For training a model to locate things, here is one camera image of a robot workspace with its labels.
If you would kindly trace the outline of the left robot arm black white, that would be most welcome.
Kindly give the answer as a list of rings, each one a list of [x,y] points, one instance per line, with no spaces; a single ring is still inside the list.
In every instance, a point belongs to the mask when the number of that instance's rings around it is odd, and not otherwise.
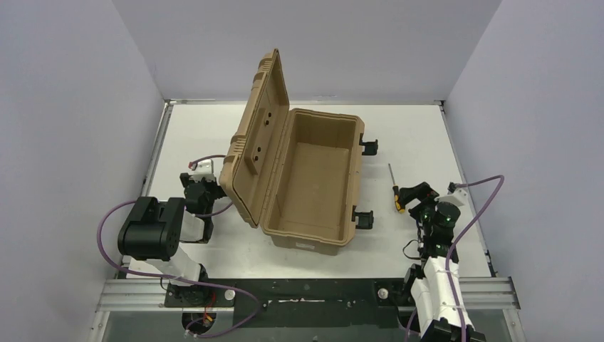
[[[206,244],[212,237],[214,203],[225,196],[215,176],[182,173],[183,197],[166,202],[139,197],[118,234],[118,250],[124,256],[144,261],[168,277],[167,292],[186,304],[208,304],[214,290],[197,285],[208,279],[204,266],[180,244]]]

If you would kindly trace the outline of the yellow black handled screwdriver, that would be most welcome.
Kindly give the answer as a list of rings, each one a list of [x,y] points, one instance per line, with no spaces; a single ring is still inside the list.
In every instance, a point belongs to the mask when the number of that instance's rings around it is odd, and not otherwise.
[[[401,199],[402,199],[401,188],[396,183],[394,172],[392,170],[392,165],[390,163],[388,163],[387,165],[388,165],[388,169],[389,169],[389,172],[390,172],[390,177],[391,177],[391,180],[392,180],[392,191],[393,191],[393,194],[394,194],[395,208],[396,208],[396,210],[399,213],[403,213],[405,211],[405,206],[401,202]]]

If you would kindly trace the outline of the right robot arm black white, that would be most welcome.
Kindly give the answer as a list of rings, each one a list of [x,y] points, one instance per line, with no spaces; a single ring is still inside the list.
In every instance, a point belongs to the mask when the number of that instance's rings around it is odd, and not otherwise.
[[[417,227],[417,264],[405,277],[404,293],[415,304],[409,319],[419,324],[421,341],[485,341],[464,305],[454,228],[467,193],[453,184],[441,196],[426,182],[392,188],[398,212],[406,212]]]

